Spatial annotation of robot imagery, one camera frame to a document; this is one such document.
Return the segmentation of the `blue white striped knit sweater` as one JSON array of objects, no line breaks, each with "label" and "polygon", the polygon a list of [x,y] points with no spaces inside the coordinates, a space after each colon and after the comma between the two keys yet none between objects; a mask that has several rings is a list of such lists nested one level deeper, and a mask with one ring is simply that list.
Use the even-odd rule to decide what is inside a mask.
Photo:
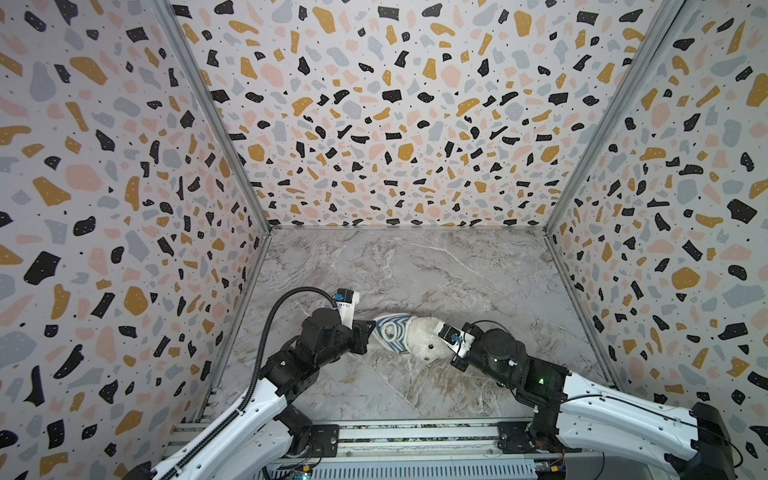
[{"label": "blue white striped knit sweater", "polygon": [[376,323],[372,337],[388,352],[410,354],[407,332],[413,316],[407,313],[383,314],[374,319]]}]

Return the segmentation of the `white fluffy teddy bear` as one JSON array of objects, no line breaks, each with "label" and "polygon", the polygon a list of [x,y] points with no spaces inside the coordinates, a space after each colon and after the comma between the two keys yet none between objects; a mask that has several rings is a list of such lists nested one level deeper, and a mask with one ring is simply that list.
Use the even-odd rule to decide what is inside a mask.
[{"label": "white fluffy teddy bear", "polygon": [[450,361],[454,352],[438,336],[444,322],[436,317],[411,316],[405,327],[407,351],[425,362]]}]

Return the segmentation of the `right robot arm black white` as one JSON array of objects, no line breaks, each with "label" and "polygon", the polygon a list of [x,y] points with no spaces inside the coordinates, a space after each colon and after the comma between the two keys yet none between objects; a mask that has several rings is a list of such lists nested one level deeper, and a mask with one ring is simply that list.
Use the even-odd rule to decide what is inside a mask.
[{"label": "right robot arm black white", "polygon": [[533,410],[529,435],[540,447],[621,456],[679,479],[733,479],[743,463],[709,404],[675,407],[614,390],[529,355],[502,328],[440,323],[435,333],[452,352],[452,366],[481,371]]}]

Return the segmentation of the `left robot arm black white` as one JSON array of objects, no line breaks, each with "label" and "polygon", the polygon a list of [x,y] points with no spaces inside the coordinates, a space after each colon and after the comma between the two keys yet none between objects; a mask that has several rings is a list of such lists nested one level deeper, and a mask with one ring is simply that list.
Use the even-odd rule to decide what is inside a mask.
[{"label": "left robot arm black white", "polygon": [[320,369],[347,353],[363,355],[372,320],[346,325],[335,309],[315,310],[291,346],[271,355],[238,402],[175,454],[154,467],[136,467],[128,479],[252,479],[268,464],[307,448],[312,421],[295,399]]}]

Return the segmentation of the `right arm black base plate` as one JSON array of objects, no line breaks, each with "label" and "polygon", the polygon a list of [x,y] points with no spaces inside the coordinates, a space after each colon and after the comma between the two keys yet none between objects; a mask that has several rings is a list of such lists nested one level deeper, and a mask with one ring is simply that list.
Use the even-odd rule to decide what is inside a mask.
[{"label": "right arm black base plate", "polygon": [[501,421],[496,424],[498,431],[497,448],[503,454],[554,454],[573,452],[573,449],[564,447],[557,441],[536,439],[529,432],[529,422],[526,421]]}]

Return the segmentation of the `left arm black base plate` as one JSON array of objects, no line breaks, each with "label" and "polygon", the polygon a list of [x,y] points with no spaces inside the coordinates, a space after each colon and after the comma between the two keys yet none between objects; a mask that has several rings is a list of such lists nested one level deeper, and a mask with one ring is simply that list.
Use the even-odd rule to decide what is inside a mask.
[{"label": "left arm black base plate", "polygon": [[256,434],[256,448],[267,462],[281,458],[335,458],[340,441],[338,424],[311,424],[292,433],[280,421],[269,421]]}]

